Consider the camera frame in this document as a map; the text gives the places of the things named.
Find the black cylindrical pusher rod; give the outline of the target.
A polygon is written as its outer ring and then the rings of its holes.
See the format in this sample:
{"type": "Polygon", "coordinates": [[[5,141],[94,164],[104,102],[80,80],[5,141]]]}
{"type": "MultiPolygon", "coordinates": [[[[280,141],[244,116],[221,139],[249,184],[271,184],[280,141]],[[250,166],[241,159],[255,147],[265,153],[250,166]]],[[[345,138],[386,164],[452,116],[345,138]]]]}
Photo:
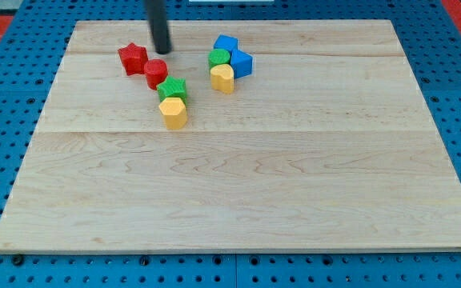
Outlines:
{"type": "Polygon", "coordinates": [[[169,54],[172,51],[172,45],[165,1],[145,0],[144,6],[155,51],[158,54],[169,54]]]}

